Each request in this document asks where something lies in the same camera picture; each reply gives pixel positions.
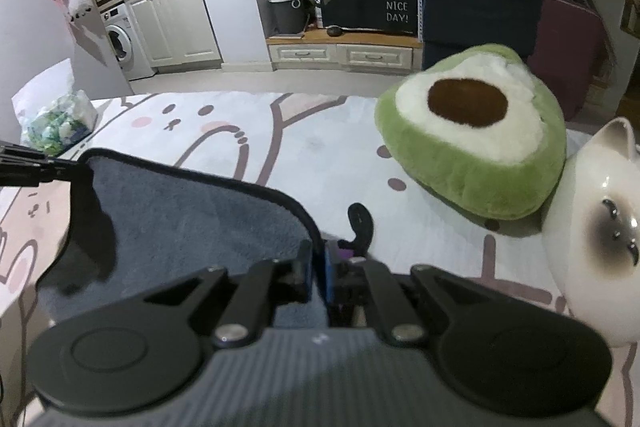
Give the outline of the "purple and grey towel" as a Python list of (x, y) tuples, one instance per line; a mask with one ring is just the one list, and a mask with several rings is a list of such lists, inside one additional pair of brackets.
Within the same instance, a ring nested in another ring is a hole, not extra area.
[(70, 228), (37, 294), (55, 322), (116, 303), (213, 265), (232, 275), (260, 260), (290, 260), (314, 247), (308, 303), (277, 309), (274, 324), (329, 324), (326, 252), (299, 202), (272, 188), (93, 148), (70, 184)]

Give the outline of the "clear bag of candies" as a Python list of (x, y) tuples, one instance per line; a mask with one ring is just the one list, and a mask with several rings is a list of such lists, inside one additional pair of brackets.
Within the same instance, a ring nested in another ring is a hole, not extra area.
[(58, 156), (93, 132), (98, 111), (84, 90), (75, 88), (72, 62), (58, 62), (12, 96), (21, 126), (21, 144)]

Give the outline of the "white washing machine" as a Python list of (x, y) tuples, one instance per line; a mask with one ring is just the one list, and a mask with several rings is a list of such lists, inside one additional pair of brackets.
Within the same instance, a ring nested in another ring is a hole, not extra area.
[(121, 3), (100, 13), (107, 37), (111, 40), (116, 61), (128, 81), (151, 78), (156, 70), (151, 66), (134, 28), (127, 5)]

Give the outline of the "white ceramic cat figurine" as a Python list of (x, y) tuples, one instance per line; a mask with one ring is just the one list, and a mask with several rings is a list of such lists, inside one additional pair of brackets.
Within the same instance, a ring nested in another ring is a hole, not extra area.
[(612, 347), (639, 340), (639, 147), (618, 117), (567, 159), (542, 243), (576, 319)]

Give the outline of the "white kitchen cabinet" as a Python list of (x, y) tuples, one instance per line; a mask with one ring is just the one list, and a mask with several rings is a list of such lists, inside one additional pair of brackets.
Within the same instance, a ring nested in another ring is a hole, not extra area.
[(125, 4), (152, 67), (221, 60), (204, 0), (127, 0)]

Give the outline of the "green avocado plush pillow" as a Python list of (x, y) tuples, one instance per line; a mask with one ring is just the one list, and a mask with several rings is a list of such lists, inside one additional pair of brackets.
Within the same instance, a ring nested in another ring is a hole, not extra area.
[(564, 167), (558, 100), (502, 44), (472, 46), (408, 76), (378, 98), (374, 120), (413, 180), (478, 217), (531, 215)]

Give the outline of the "dark grey trash bin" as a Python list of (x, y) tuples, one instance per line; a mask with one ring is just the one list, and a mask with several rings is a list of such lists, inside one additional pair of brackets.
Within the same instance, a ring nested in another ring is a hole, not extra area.
[(305, 0), (269, 0), (277, 33), (299, 34), (307, 23)]

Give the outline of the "maroon cushion panel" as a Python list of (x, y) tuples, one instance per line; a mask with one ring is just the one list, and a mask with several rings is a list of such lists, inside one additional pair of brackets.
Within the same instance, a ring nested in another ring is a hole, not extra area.
[(542, 0), (527, 65), (558, 100), (566, 121), (586, 101), (604, 40), (602, 20), (593, 10), (570, 0)]

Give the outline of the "white drawer bench wood top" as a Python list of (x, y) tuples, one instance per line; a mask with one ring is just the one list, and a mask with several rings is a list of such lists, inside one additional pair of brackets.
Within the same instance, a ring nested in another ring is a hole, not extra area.
[(416, 37), (345, 32), (331, 37), (325, 29), (266, 40), (275, 69), (331, 69), (405, 75), (422, 67), (422, 43)]

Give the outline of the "dark navy chair back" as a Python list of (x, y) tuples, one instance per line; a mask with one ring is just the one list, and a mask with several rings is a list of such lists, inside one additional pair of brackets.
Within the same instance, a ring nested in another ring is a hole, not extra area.
[(542, 0), (423, 0), (422, 67), (471, 46), (502, 44), (532, 55)]

